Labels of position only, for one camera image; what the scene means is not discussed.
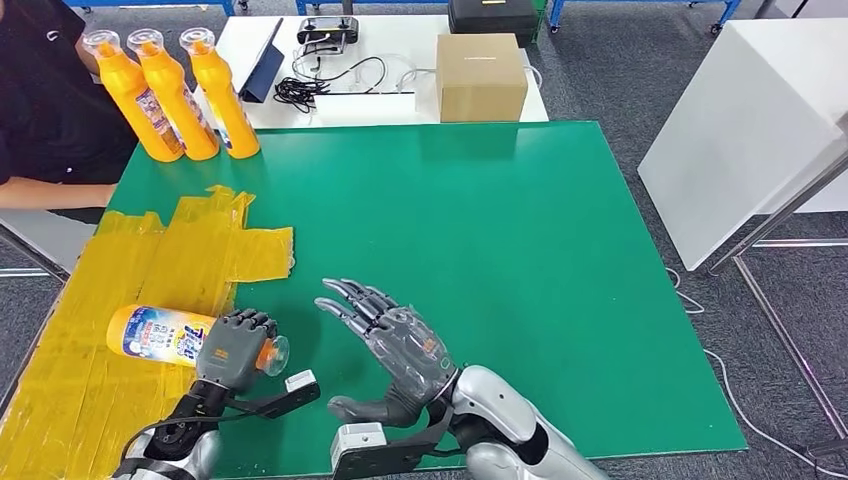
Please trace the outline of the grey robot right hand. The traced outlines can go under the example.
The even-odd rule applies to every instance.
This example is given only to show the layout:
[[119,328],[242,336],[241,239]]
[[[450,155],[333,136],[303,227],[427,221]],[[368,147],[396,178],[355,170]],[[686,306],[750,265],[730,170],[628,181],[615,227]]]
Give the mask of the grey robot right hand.
[[352,279],[322,280],[345,302],[318,297],[314,304],[344,323],[389,373],[383,397],[359,401],[335,396],[328,410],[343,423],[379,422],[407,428],[448,389],[458,368],[439,336],[411,306]]

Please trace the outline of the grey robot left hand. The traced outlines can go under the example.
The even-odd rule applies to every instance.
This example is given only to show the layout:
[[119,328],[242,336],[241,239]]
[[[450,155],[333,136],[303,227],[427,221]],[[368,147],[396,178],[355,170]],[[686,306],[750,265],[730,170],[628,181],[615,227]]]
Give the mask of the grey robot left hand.
[[236,394],[246,392],[259,373],[277,376],[287,363],[287,343],[279,346],[277,322],[252,308],[216,319],[195,362],[197,378]]

